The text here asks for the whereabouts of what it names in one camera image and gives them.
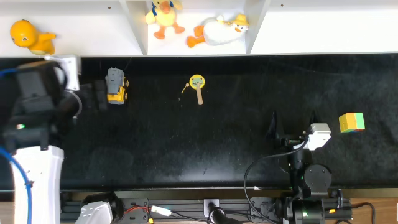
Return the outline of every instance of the rubik's cube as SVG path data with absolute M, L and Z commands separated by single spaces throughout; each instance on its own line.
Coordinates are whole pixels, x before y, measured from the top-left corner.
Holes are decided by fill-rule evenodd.
M 346 113 L 338 118 L 340 132 L 356 132 L 365 130 L 365 122 L 362 113 Z

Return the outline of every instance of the duck's head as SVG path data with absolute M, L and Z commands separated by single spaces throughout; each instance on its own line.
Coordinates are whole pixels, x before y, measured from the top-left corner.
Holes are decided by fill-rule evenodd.
M 26 20 L 17 21 L 10 30 L 12 41 L 19 47 L 29 47 L 37 42 L 39 32 Z
M 232 26 L 236 32 L 245 33 L 249 28 L 249 23 L 244 14 L 238 14 L 236 19 L 232 21 Z
M 160 9 L 164 14 L 168 14 L 174 7 L 173 2 L 170 0 L 154 0 L 152 1 L 152 7 Z

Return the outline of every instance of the yellow toy vehicle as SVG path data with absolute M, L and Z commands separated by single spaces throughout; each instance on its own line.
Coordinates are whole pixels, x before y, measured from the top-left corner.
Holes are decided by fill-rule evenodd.
M 124 72 L 117 68 L 110 68 L 105 79 L 108 86 L 108 102 L 111 104 L 127 103 L 129 99 L 127 89 L 130 83 L 124 76 Z

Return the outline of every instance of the wooden floor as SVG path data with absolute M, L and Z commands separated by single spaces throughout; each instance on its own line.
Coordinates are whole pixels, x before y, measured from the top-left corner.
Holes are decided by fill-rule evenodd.
M 397 205 L 398 198 L 362 198 L 351 199 L 352 204 L 370 202 L 376 208 L 377 224 L 398 224 Z M 352 224 L 371 224 L 372 210 L 369 206 L 354 209 L 354 219 L 350 220 Z M 13 224 L 14 222 L 14 203 L 0 202 L 0 224 Z M 196 224 L 200 222 L 179 222 L 178 224 Z M 336 221 L 327 221 L 326 224 L 334 224 Z

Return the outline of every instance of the wooden handle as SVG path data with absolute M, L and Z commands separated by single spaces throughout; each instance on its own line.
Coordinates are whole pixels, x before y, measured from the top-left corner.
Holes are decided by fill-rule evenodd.
M 198 97 L 198 104 L 203 104 L 203 98 L 201 97 L 201 90 L 200 90 L 201 83 L 197 83 L 197 97 Z

